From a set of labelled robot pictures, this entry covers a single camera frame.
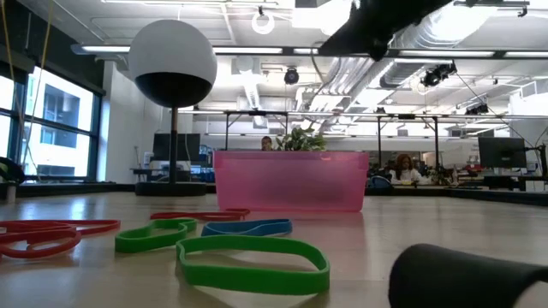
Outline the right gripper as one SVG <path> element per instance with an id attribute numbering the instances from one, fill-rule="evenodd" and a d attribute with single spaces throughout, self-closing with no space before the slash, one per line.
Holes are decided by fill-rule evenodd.
<path id="1" fill-rule="evenodd" d="M 450 0 L 359 0 L 350 4 L 348 20 L 320 47 L 321 56 L 367 54 L 384 58 L 400 30 L 418 25 Z"/>

